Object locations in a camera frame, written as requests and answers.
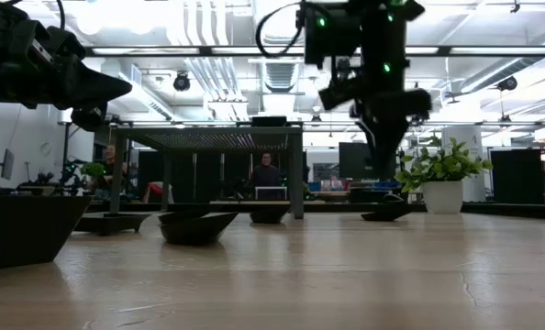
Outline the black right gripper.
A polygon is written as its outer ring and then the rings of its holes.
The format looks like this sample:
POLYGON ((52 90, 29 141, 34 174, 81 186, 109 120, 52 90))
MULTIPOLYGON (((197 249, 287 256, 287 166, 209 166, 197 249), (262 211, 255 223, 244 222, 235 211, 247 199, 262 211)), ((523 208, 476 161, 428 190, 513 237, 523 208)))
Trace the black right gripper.
MULTIPOLYGON (((429 118, 430 111, 431 95, 423 89, 377 93, 355 105, 355 114, 365 122, 429 118)), ((387 131, 386 148, 381 128, 370 125, 373 169, 381 180, 394 178, 399 146, 407 130, 407 122, 395 122, 387 131)))

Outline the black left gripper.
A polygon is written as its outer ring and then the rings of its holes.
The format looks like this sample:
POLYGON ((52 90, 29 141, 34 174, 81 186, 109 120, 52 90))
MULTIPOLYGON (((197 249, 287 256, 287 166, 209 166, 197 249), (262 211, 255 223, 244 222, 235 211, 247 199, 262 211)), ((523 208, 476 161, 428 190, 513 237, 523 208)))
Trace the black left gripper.
POLYGON ((89 69, 85 49, 73 33, 37 25, 28 58, 39 79, 36 99, 60 110, 72 111, 71 120, 86 131, 104 124, 107 103, 132 90, 119 78, 89 69))

